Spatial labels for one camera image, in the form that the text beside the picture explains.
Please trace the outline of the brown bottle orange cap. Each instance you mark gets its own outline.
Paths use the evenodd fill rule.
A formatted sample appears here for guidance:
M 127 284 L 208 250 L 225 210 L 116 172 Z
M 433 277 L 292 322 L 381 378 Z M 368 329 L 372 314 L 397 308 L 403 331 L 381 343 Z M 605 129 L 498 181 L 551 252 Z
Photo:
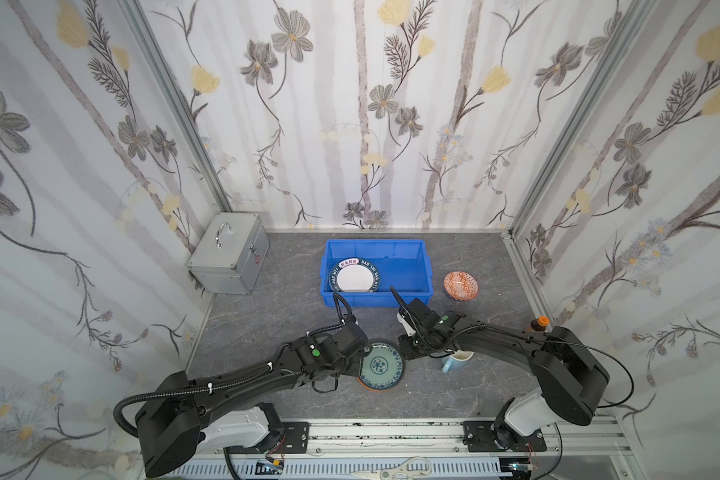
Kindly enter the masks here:
M 529 333 L 533 332 L 545 332 L 550 326 L 550 319 L 546 316 L 539 316 L 532 320 L 526 327 L 525 331 Z

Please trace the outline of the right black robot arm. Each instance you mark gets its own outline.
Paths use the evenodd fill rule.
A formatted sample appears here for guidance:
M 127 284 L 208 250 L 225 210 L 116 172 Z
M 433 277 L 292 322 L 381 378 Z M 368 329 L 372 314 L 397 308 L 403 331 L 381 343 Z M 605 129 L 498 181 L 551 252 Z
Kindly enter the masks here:
M 529 447 L 541 429 L 560 421 L 591 424 L 599 409 L 625 404 L 635 393 L 635 380 L 614 355 L 586 345 L 569 329 L 523 332 L 448 312 L 440 315 L 419 299 L 407 302 L 390 289 L 399 305 L 398 320 L 406 328 L 399 337 L 401 356 L 412 361 L 459 351 L 485 355 L 532 374 L 537 387 L 508 400 L 488 427 L 488 442 L 499 451 Z M 610 373 L 596 354 L 614 361 L 627 376 L 630 390 L 618 401 L 605 401 Z

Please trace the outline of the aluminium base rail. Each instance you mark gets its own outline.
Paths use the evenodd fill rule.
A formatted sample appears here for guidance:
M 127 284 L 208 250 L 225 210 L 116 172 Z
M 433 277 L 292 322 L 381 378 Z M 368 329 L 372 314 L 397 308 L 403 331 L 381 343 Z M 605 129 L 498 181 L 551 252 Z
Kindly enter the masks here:
M 546 426 L 515 450 L 490 445 L 488 418 L 287 420 L 260 453 L 214 443 L 170 479 L 643 479 L 622 429 Z

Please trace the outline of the light blue mug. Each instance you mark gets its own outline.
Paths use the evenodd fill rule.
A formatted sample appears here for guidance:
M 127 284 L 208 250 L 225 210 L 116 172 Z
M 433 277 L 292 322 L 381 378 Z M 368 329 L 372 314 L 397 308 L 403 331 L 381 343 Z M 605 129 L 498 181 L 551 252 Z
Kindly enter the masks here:
M 442 358 L 442 369 L 444 374 L 463 368 L 474 356 L 471 351 L 456 351 Z

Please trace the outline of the blue plastic bin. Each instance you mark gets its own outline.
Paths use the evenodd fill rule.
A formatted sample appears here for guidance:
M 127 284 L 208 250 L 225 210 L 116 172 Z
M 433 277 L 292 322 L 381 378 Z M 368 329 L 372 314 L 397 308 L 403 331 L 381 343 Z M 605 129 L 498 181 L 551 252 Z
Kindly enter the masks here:
M 344 270 L 363 277 L 344 288 Z M 426 243 L 418 239 L 332 239 L 325 244 L 320 268 L 320 295 L 327 306 L 340 294 L 353 308 L 392 308 L 396 298 L 428 303 L 434 295 L 433 271 Z

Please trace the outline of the teal patterned small plate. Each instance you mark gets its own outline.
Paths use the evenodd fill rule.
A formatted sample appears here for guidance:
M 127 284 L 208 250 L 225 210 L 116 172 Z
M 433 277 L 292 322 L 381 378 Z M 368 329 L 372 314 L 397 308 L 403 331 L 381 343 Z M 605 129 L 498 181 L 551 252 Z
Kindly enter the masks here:
M 363 358 L 358 381 L 372 391 L 387 391 L 398 385 L 405 374 L 405 360 L 396 344 L 382 339 L 370 342 Z

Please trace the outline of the silver metal case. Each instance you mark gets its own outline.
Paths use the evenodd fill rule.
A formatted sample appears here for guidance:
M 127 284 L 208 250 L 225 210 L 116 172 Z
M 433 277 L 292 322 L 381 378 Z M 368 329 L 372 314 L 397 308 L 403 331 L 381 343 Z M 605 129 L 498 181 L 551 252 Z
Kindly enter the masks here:
M 269 247 L 270 240 L 258 214 L 222 212 L 211 221 L 187 267 L 211 293 L 248 295 L 254 289 Z

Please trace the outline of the red patterned bowl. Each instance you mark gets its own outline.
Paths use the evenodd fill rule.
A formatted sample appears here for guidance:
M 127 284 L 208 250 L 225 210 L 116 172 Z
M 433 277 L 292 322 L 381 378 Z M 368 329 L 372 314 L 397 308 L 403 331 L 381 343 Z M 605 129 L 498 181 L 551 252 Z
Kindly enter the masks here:
M 471 301 L 479 294 L 477 280 L 467 272 L 449 272 L 443 280 L 446 293 L 456 301 Z

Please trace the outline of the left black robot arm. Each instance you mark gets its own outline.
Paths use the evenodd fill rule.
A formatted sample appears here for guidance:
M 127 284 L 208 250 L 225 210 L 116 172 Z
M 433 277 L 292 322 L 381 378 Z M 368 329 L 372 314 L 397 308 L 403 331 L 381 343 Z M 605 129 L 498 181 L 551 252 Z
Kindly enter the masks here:
M 119 401 L 114 420 L 138 439 L 146 476 L 160 477 L 187 463 L 209 438 L 209 426 L 262 396 L 327 378 L 359 377 L 371 342 L 349 303 L 339 294 L 333 299 L 338 324 L 286 341 L 263 361 L 196 379 L 179 371 L 155 391 Z

